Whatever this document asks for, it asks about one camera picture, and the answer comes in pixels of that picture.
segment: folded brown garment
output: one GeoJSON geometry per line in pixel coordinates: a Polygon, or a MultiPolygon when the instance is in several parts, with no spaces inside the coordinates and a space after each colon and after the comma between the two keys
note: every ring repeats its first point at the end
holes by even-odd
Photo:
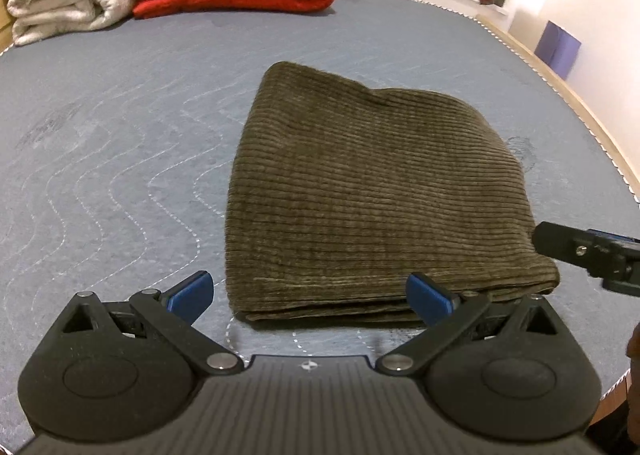
{"type": "Polygon", "coordinates": [[[294,63],[262,79],[226,209],[226,289],[249,320],[417,320],[422,271],[494,300],[553,289],[522,170],[466,103],[294,63]]]}

